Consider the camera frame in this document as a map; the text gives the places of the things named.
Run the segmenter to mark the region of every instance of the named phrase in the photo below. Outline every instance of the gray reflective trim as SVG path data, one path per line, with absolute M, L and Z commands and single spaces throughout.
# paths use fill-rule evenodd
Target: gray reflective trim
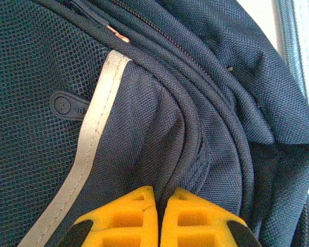
M 108 54 L 81 125 L 73 167 L 50 205 L 19 246 L 45 246 L 79 195 L 92 169 L 96 149 L 128 61 L 128 57 L 115 50 Z

